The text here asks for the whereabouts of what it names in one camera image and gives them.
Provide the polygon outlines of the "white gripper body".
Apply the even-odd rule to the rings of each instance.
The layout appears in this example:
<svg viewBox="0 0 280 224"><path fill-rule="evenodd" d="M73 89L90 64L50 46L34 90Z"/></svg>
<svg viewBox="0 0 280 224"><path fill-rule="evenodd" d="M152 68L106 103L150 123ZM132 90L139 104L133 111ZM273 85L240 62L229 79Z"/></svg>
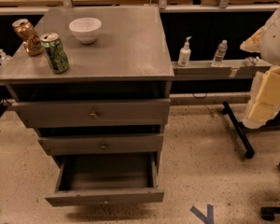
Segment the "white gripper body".
<svg viewBox="0 0 280 224"><path fill-rule="evenodd" d="M241 44L240 49L259 53L262 60L280 65L280 7L262 27Z"/></svg>

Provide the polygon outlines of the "yellow foam padded gripper finger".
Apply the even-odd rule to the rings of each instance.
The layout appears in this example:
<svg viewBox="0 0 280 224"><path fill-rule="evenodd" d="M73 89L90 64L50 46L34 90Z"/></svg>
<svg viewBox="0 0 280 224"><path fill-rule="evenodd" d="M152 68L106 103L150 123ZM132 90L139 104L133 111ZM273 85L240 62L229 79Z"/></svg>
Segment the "yellow foam padded gripper finger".
<svg viewBox="0 0 280 224"><path fill-rule="evenodd" d="M280 111L280 66L274 65L265 73L257 72L250 90L243 124L257 129L273 119Z"/></svg>

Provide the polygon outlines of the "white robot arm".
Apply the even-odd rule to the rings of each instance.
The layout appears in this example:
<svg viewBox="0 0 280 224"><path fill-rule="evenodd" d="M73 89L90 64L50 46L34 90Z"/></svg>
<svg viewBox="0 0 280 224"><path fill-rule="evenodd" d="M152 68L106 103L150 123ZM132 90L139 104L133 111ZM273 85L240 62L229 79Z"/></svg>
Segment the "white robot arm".
<svg viewBox="0 0 280 224"><path fill-rule="evenodd" d="M280 7L240 49L259 53L272 66L265 73L256 73L245 110L244 126L257 129L275 118L280 110Z"/></svg>

